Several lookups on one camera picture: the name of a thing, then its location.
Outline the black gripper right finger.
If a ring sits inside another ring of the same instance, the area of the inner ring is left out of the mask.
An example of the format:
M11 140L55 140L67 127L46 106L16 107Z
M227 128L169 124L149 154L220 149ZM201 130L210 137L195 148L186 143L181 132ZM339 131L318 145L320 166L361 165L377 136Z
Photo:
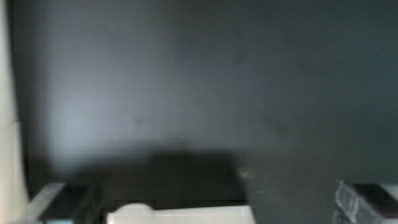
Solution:
M332 224L398 224L398 184L339 182Z

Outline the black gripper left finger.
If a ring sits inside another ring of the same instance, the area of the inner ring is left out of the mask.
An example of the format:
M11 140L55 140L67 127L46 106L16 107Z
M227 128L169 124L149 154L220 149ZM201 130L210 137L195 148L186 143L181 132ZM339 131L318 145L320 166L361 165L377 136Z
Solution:
M103 192L94 184L48 183L16 224L99 224Z

